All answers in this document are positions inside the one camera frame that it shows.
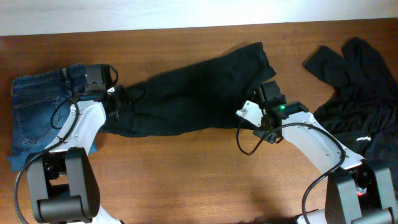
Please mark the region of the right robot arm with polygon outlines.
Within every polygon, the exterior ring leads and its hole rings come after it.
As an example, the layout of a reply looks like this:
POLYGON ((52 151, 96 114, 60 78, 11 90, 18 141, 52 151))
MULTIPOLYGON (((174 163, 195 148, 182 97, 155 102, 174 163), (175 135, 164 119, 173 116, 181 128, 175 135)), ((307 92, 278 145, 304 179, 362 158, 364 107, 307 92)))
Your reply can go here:
POLYGON ((391 172, 333 137, 299 101, 286 102, 275 81, 254 89, 236 111, 261 141, 286 140, 321 172, 306 189, 293 223, 397 223, 391 172))

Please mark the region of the black trousers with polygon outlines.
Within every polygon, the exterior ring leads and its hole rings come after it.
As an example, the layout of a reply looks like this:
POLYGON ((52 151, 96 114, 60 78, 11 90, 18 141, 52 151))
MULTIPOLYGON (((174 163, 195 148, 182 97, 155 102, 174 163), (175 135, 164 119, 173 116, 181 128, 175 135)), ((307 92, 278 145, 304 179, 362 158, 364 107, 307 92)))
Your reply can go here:
POLYGON ((255 42, 132 86, 117 86, 120 104, 100 130, 139 138, 237 128, 236 111, 274 76, 263 44, 255 42))

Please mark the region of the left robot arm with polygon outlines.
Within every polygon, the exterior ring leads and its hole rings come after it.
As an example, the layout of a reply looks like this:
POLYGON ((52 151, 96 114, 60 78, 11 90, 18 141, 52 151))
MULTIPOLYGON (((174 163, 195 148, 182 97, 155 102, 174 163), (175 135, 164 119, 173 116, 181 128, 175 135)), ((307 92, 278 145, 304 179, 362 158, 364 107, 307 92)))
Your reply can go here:
POLYGON ((39 223, 119 223, 102 206, 100 189, 88 159, 97 132, 106 121, 103 102, 118 79, 107 64, 89 65, 83 93, 70 100, 70 114, 56 138, 21 169, 39 223))

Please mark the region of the blue denim jeans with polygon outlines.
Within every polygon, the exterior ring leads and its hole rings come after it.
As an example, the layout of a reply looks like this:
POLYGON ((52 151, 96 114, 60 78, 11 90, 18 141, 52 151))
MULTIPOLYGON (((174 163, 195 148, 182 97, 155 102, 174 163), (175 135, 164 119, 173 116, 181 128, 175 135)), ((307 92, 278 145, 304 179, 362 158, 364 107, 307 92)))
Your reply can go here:
POLYGON ((67 100, 84 90, 86 68, 74 64, 60 70, 15 78, 12 82, 12 171, 29 154, 40 152, 58 134, 70 113, 67 100))

